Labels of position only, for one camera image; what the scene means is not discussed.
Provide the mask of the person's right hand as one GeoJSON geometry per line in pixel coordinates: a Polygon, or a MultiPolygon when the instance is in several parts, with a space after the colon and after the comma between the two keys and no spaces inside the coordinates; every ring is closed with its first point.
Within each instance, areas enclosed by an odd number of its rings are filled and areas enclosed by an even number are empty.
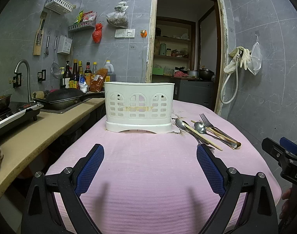
{"type": "Polygon", "coordinates": [[[290,214],[290,197],[292,190],[293,188],[289,188],[282,194],[281,199],[284,201],[284,203],[281,207],[281,213],[279,215],[280,220],[282,220],[284,217],[290,214]]]}

